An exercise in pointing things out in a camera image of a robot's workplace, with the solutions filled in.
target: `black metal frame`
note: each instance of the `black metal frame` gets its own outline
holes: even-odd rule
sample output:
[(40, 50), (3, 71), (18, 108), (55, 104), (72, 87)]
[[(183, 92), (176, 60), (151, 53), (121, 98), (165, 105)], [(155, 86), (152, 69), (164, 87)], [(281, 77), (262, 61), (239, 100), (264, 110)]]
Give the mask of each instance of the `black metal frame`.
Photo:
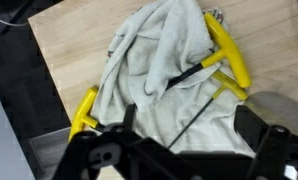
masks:
[[(126, 118), (133, 118), (129, 109)], [(81, 132), (71, 140), (53, 179), (97, 178), (113, 165), (125, 179), (270, 179), (284, 178), (286, 164), (298, 170), (298, 137), (281, 126), (268, 126), (250, 109), (238, 106), (235, 130), (257, 152), (254, 159), (235, 153), (173, 154), (151, 138), (141, 138), (128, 126), (105, 129), (101, 136)]]

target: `metal rod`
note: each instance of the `metal rod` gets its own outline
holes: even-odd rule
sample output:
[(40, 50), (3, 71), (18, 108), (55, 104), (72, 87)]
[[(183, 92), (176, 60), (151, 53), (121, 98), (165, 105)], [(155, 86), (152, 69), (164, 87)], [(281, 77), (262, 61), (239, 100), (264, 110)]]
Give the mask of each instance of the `metal rod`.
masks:
[(207, 102), (207, 104), (205, 104), (205, 106), (203, 106), (201, 108), (201, 110), (196, 114), (196, 116), (189, 122), (189, 124), (180, 132), (180, 134), (171, 142), (171, 144), (167, 147), (168, 149), (170, 149), (177, 141), (178, 139), (187, 131), (187, 129), (194, 123), (196, 122), (196, 120), (198, 119), (198, 117), (207, 109), (207, 107), (212, 103), (214, 99), (211, 98), (209, 99), (209, 101)]
[(181, 81), (187, 79), (189, 76), (193, 75), (194, 73), (200, 71), (201, 69), (203, 69), (202, 65), (199, 63), (191, 68), (189, 68), (187, 71), (185, 71), (184, 73), (182, 73), (180, 76), (177, 76), (173, 79), (171, 79), (167, 85), (166, 90), (172, 88), (174, 85), (180, 83)]

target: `wooden board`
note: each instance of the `wooden board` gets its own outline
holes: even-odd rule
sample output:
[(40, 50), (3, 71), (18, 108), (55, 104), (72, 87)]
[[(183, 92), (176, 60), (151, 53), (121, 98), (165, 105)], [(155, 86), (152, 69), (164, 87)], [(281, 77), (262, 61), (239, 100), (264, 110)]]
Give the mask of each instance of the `wooden board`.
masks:
[[(151, 0), (66, 0), (29, 19), (70, 118), (98, 85), (115, 30)], [(298, 101), (298, 2), (205, 0), (220, 7), (253, 79), (249, 93), (269, 90)]]

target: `yellow handle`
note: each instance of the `yellow handle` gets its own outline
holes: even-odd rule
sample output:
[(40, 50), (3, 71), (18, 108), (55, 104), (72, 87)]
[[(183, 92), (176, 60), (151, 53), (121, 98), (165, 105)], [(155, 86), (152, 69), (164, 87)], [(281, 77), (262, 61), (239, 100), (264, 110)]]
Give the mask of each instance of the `yellow handle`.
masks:
[(215, 79), (217, 79), (218, 81), (221, 82), (221, 87), (212, 96), (213, 99), (216, 99), (221, 94), (221, 92), (225, 89), (230, 89), (242, 101), (244, 101), (248, 98), (248, 95), (245, 92), (245, 90), (242, 89), (236, 83), (236, 81), (231, 79), (229, 76), (227, 76), (223, 72), (217, 70), (212, 74), (212, 77), (214, 77)]
[(92, 128), (97, 126), (98, 121), (88, 115), (97, 93), (97, 89), (90, 88), (80, 102), (71, 125), (69, 141), (76, 133), (83, 131), (85, 124)]
[(251, 80), (237, 45), (230, 35), (222, 28), (220, 23), (210, 13), (205, 14), (207, 28), (212, 38), (220, 46), (220, 50), (203, 61), (201, 65), (206, 68), (224, 57), (230, 62), (232, 71), (240, 87), (246, 88), (251, 85)]

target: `white towel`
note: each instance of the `white towel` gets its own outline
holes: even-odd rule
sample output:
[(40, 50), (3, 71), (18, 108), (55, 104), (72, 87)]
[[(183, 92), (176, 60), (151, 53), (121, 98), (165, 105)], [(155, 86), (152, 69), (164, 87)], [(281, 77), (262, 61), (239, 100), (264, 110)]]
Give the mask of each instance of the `white towel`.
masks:
[[(135, 103), (135, 131), (168, 146), (220, 87), (211, 74), (221, 66), (232, 76), (228, 63), (217, 63), (165, 91), (170, 79), (210, 55), (213, 46), (195, 0), (159, 0), (140, 8), (110, 44), (91, 115), (104, 125), (122, 122), (127, 105)], [(233, 130), (237, 104), (224, 91), (171, 150), (252, 155)]]

